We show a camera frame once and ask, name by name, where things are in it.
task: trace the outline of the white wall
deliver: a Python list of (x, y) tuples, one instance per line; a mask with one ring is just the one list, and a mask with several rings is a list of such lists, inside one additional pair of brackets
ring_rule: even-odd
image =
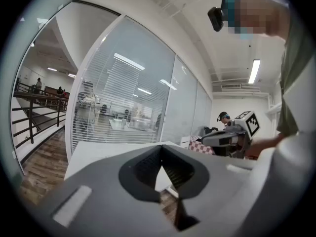
[(42, 61), (37, 56), (35, 49), (31, 48), (25, 57), (18, 77), (20, 82), (32, 86), (37, 83), (38, 78), (42, 82), (41, 89), (45, 89), (47, 69), (44, 68)]
[(151, 0), (83, 0), (99, 4), (136, 20), (164, 41), (200, 81), (212, 98), (211, 77), (200, 53), (178, 23)]
[(46, 76), (46, 86), (52, 87), (55, 89), (58, 89), (59, 87), (62, 87), (62, 89), (65, 89), (67, 92), (71, 91), (71, 87), (73, 86), (74, 79), (69, 77), (66, 74), (60, 73), (60, 72), (54, 72), (50, 71), (47, 73)]
[(117, 18), (107, 11), (80, 3), (71, 3), (56, 14), (56, 37), (79, 69), (87, 52), (100, 34)]
[[(17, 101), (18, 101), (18, 103), (20, 105), (19, 107), (29, 107), (30, 106), (30, 102), (25, 100), (25, 99), (23, 99), (23, 98), (12, 98), (12, 99), (17, 99)], [(33, 107), (39, 107), (39, 105), (38, 104), (33, 104)], [(55, 111), (55, 110), (54, 109), (50, 109), (50, 108), (36, 108), (36, 109), (33, 109), (33, 112), (36, 113), (36, 114), (51, 113), (53, 111)], [(51, 118), (51, 119), (55, 118), (57, 116), (58, 116), (57, 113), (52, 113), (52, 114), (45, 115), (45, 117), (48, 117), (48, 118)]]
[(260, 130), (255, 138), (271, 138), (272, 123), (265, 115), (268, 110), (268, 100), (260, 97), (221, 97), (214, 98), (211, 114), (211, 126), (219, 130), (224, 129), (224, 125), (217, 117), (221, 112), (227, 112), (233, 119), (245, 111), (254, 111), (258, 119)]
[(74, 79), (66, 74), (48, 70), (34, 49), (30, 49), (23, 61), (18, 77), (22, 83), (29, 86), (36, 84), (38, 78), (40, 78), (42, 90), (45, 89), (45, 86), (56, 89), (61, 86), (67, 92), (70, 92), (74, 82)]
[(282, 102), (281, 87), (279, 82), (276, 83), (273, 91), (273, 101), (275, 105)]

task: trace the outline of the white ceiling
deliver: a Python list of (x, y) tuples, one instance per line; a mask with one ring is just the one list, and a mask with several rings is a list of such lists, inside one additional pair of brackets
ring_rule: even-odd
[(161, 11), (173, 17), (189, 35), (212, 74), (213, 85), (247, 83), (253, 60), (260, 59), (261, 64), (254, 85), (260, 86), (262, 91), (269, 91), (274, 87), (280, 74), (283, 40), (259, 35), (253, 35), (249, 40), (241, 40), (239, 35), (229, 33), (228, 28), (215, 32), (207, 12), (214, 6), (220, 7), (221, 0), (153, 1), (161, 7)]
[(53, 30), (53, 19), (50, 21), (38, 35), (35, 40), (32, 51), (36, 51), (36, 57), (41, 64), (47, 68), (55, 68), (63, 73), (77, 73), (68, 58), (66, 57), (60, 43)]

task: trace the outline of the white countertop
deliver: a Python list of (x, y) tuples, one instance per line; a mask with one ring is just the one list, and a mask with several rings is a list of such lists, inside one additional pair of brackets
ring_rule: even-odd
[(127, 131), (127, 132), (153, 132), (155, 133), (154, 130), (151, 129), (146, 129), (146, 130), (139, 130), (131, 127), (127, 127), (127, 123), (125, 124), (124, 129), (121, 128), (121, 121), (114, 121), (113, 119), (110, 119), (110, 124), (113, 130), (115, 131)]
[[(127, 153), (132, 150), (156, 146), (156, 145), (173, 145), (178, 146), (172, 142), (155, 142), (145, 144), (109, 144), (109, 143), (96, 143), (79, 141), (72, 157), (69, 162), (65, 178), (69, 178), (74, 175), (90, 163), (104, 158), (117, 156), (120, 154)], [(157, 180), (156, 180), (156, 191), (162, 191), (171, 186), (171, 181), (167, 176), (163, 168), (160, 169)]]

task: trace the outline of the ceiling light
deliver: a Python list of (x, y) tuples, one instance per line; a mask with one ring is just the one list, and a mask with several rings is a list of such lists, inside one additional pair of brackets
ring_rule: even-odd
[(148, 92), (148, 91), (146, 91), (146, 90), (144, 90), (144, 89), (138, 88), (138, 90), (143, 91), (143, 92), (145, 92), (146, 94), (150, 94), (150, 95), (151, 95), (150, 92)]
[(172, 85), (170, 85), (170, 83), (168, 83), (168, 82), (167, 82), (166, 80), (164, 80), (164, 79), (161, 79), (160, 82), (166, 84), (168, 87), (171, 87), (171, 88), (174, 89), (174, 90), (177, 90), (177, 88), (175, 88), (175, 87), (173, 87)]
[(251, 75), (249, 78), (249, 82), (248, 83), (254, 83), (258, 70), (259, 70), (259, 65), (260, 65), (260, 60), (253, 60), (253, 65), (252, 65), (252, 70), (251, 70)]
[(119, 61), (122, 61), (124, 63), (126, 63), (127, 65), (130, 65), (131, 67), (135, 68), (135, 69), (138, 69), (138, 70), (144, 70), (145, 68), (141, 65), (139, 65), (138, 63), (136, 62), (133, 62), (132, 60), (118, 54), (118, 53), (115, 53), (114, 54), (114, 58), (119, 60)]

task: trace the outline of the staircase railing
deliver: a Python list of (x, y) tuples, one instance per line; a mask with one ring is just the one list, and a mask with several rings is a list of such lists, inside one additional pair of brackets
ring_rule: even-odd
[[(25, 128), (21, 131), (18, 131), (16, 133), (13, 134), (13, 137), (18, 136), (19, 134), (29, 131), (30, 132), (30, 136), (28, 138), (26, 138), (25, 140), (21, 141), (19, 144), (17, 144), (15, 146), (15, 148), (18, 148), (20, 146), (22, 146), (25, 142), (31, 140), (31, 143), (34, 143), (34, 137), (39, 135), (40, 133), (44, 132), (45, 130), (49, 129), (50, 127), (57, 125), (57, 127), (59, 126), (60, 122), (63, 122), (66, 118), (64, 118), (63, 120), (60, 120), (61, 117), (64, 117), (66, 114), (60, 115), (60, 112), (66, 111), (67, 110), (67, 103), (68, 103), (68, 98), (61, 98), (61, 97), (48, 97), (48, 96), (44, 96), (44, 95), (38, 95), (38, 94), (29, 94), (29, 93), (23, 93), (23, 92), (19, 92), (19, 91), (15, 91), (13, 93), (13, 97), (18, 97), (18, 98), (25, 98), (28, 101), (30, 101), (30, 105), (28, 107), (20, 107), (20, 108), (12, 108), (12, 111), (22, 111), (22, 110), (28, 110), (29, 111), (29, 116), (27, 118), (21, 118), (18, 120), (15, 120), (12, 122), (12, 124), (16, 124), (19, 122), (23, 122), (28, 120), (29, 121), (29, 127)], [(56, 103), (56, 105), (42, 105), (42, 106), (33, 106), (35, 100), (43, 100), (42, 102), (48, 103), (48, 100), (52, 100), (54, 101), (54, 103)], [(40, 108), (51, 108), (51, 107), (56, 107), (56, 111), (53, 112), (48, 112), (45, 114), (40, 114), (40, 115), (33, 115), (33, 109), (40, 109)], [(57, 116), (54, 118), (50, 118), (44, 122), (41, 123), (37, 123), (35, 125), (33, 125), (32, 120), (36, 119), (38, 117), (41, 116), (45, 116), (45, 115), (49, 115), (49, 114), (53, 114), (53, 113), (57, 113)], [(57, 119), (57, 122), (54, 124), (49, 125), (48, 127), (45, 127), (44, 129), (36, 132), (35, 134), (33, 134), (33, 128), (35, 128), (38, 125), (44, 124), (46, 122), (52, 121), (54, 119)]]

